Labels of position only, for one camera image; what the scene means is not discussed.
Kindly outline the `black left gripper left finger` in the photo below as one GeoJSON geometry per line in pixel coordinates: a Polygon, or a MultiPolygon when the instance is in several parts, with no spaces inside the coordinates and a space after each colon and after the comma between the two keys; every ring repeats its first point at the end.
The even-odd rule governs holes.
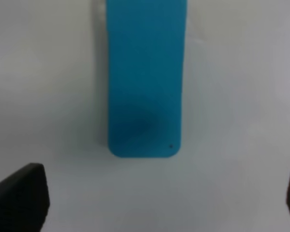
{"type": "Polygon", "coordinates": [[[49,207],[42,164],[29,163],[0,182],[0,232],[41,231],[49,207]]]}

